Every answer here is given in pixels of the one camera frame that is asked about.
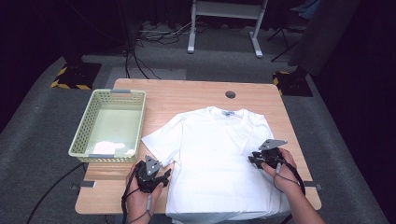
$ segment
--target green basket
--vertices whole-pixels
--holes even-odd
[[[145,91],[93,91],[69,155],[83,162],[136,161],[145,109]]]

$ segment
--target person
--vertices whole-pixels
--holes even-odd
[[[279,149],[283,158],[294,168],[297,168],[297,165],[291,156],[290,152],[284,148]],[[134,165],[131,168],[131,172],[126,177],[126,182],[128,182],[132,171],[134,169]],[[262,169],[268,173],[273,179],[276,187],[285,193],[288,198],[290,211],[293,216],[294,222],[297,224],[305,224],[305,223],[325,223],[320,214],[315,210],[315,208],[311,205],[311,203],[305,198],[303,195],[300,186],[298,185],[298,181],[291,170],[285,165],[282,164],[278,174],[276,170],[269,166],[267,163],[262,163]],[[128,189],[129,192],[138,189],[137,180],[134,178],[132,180],[131,187]],[[130,194],[127,198],[127,209],[128,209],[128,223],[134,224],[148,224],[151,220],[151,217],[154,214],[155,205],[158,202],[158,199],[163,190],[163,183],[158,185],[155,190],[151,193],[151,195],[142,192],[140,190],[135,191]]]

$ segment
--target sleeve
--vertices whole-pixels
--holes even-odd
[[[176,115],[161,129],[142,138],[148,150],[163,166],[174,161],[183,136],[182,116]]]

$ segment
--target white cloth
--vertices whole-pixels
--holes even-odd
[[[183,223],[217,223],[289,211],[272,177],[248,160],[272,138],[264,115],[214,106],[177,114],[143,137],[163,166],[175,163],[166,215]]]

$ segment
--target wire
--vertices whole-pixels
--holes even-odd
[[[61,178],[59,178],[48,190],[47,192],[41,197],[41,199],[38,201],[38,203],[35,205],[35,208],[33,211],[30,213],[29,218],[26,221],[26,224],[30,223],[32,220],[33,215],[35,214],[35,211],[37,210],[38,206],[44,201],[44,199],[49,195],[49,193],[68,175],[73,173],[75,170],[77,170],[78,167],[82,166],[84,162],[80,163],[79,165],[75,166],[73,169],[71,169],[69,172],[67,172],[65,175],[63,175]]]
[[[294,180],[290,180],[290,179],[286,178],[285,176],[279,175],[279,174],[276,174],[276,176],[279,176],[279,177],[281,177],[281,178],[283,178],[283,179],[285,179],[285,180],[288,180],[288,181],[290,181],[291,183],[294,183],[294,184],[296,184],[298,187],[300,187],[300,185],[299,185],[297,182],[295,182]]]
[[[131,176],[129,176],[128,184],[126,185],[125,191],[121,197],[121,208],[122,208],[122,224],[126,223],[127,219],[127,209],[126,209],[126,199],[128,198],[128,190],[131,187],[132,180],[134,179],[134,176],[136,175],[137,170],[142,166],[142,161],[140,161],[135,167],[134,170],[131,173]]]
[[[85,167],[85,162],[84,162],[84,164],[82,165],[82,169],[84,170],[84,173],[87,173],[87,167]]]
[[[143,217],[145,214],[148,214],[148,216],[150,217],[150,219],[151,219],[151,215],[149,214],[149,211],[148,210],[146,210],[146,212],[145,213],[143,213],[143,215],[142,216],[140,216],[140,217],[137,217],[137,218],[135,218],[134,220],[132,220],[132,221],[130,221],[129,223],[134,223],[134,222],[136,222],[139,218],[141,218],[141,217]]]
[[[128,71],[128,63],[129,60],[131,59],[128,55],[129,55],[129,50],[126,50],[126,55],[125,55],[125,76],[126,78],[131,78],[131,76],[129,75],[129,71]]]
[[[110,223],[108,222],[108,220],[107,220],[107,215],[105,215],[105,222],[106,222],[106,224],[110,224]]]
[[[146,65],[145,65],[145,63],[142,61],[142,60],[140,60],[140,59],[138,59],[137,57],[136,57],[136,59],[139,61],[139,62],[141,62],[151,73],[152,73],[152,75],[154,75],[156,78],[158,78],[158,79],[161,79],[160,77],[157,77],[157,75],[155,75],[155,73],[151,70],[151,68],[149,68],[149,67],[147,67]]]
[[[83,15],[81,15],[81,13],[79,13],[78,10],[75,7],[73,7],[73,5],[68,0],[64,0],[64,1],[66,2],[67,5],[69,5],[73,9],[73,11],[76,12],[77,15],[79,15],[89,26],[91,26],[91,28],[93,30],[95,30],[99,34],[104,35],[104,36],[106,36],[106,37],[108,37],[108,38],[110,38],[110,39],[112,39],[114,41],[117,41],[117,42],[121,43],[121,44],[124,43],[123,41],[121,41],[121,40],[119,40],[119,39],[117,39],[117,38],[115,38],[115,37],[113,37],[111,35],[108,35],[108,34],[104,33],[103,31],[99,30],[98,28],[96,28],[94,25],[92,25],[92,23],[90,21],[88,21]]]
[[[140,39],[137,39],[137,40],[146,41],[146,42],[149,42],[149,43],[160,43],[160,44],[163,44],[163,45],[175,44],[176,42],[179,41],[179,38],[178,38],[179,36],[189,34],[189,33],[183,33],[183,32],[187,29],[187,27],[190,24],[191,24],[191,22],[187,23],[186,25],[184,25],[183,27],[179,28],[178,30],[176,30],[174,32],[170,32],[170,31],[169,32],[153,31],[154,29],[159,27],[159,25],[157,25],[156,27],[154,27],[151,30],[139,31],[139,32],[145,33],[145,34],[143,35],[143,38],[140,38]],[[149,36],[147,36],[148,33],[160,33],[160,35],[149,35]],[[175,39],[176,41],[163,42],[163,40],[172,40],[172,39]]]
[[[305,195],[305,185],[304,185],[304,181],[301,179],[300,175],[298,174],[297,169],[296,169],[294,166],[292,166],[290,163],[288,163],[285,159],[283,159],[283,160],[281,160],[281,159],[279,159],[279,158],[275,158],[275,159],[276,159],[276,161],[279,161],[279,162],[285,164],[285,165],[291,170],[291,172],[292,172],[292,173],[294,174],[294,176],[297,178],[298,183],[296,183],[296,182],[294,182],[294,181],[292,181],[292,180],[290,180],[290,179],[287,179],[286,177],[283,177],[283,176],[281,176],[281,175],[279,175],[279,174],[277,174],[277,175],[279,175],[280,177],[283,177],[283,178],[285,178],[285,179],[287,179],[287,180],[289,180],[289,181],[291,181],[291,182],[293,182],[293,183],[299,185],[300,188],[301,188],[301,191],[303,192],[303,195]],[[291,219],[292,219],[292,215],[290,214],[290,215],[288,215],[287,217],[285,217],[285,219],[281,222],[281,224],[286,224],[286,223],[288,223]]]
[[[138,190],[140,190],[140,188],[132,190],[131,193],[126,195],[126,197],[128,198],[131,194],[137,192]]]
[[[140,65],[139,65],[139,62],[137,61],[136,52],[134,51],[134,48],[132,48],[132,52],[133,52],[133,54],[134,54],[134,61],[136,62],[136,65],[137,65],[137,67],[139,68],[140,72],[143,74],[143,76],[145,76],[146,79],[149,79],[149,77],[146,75],[145,72],[143,72],[142,68],[141,68]]]

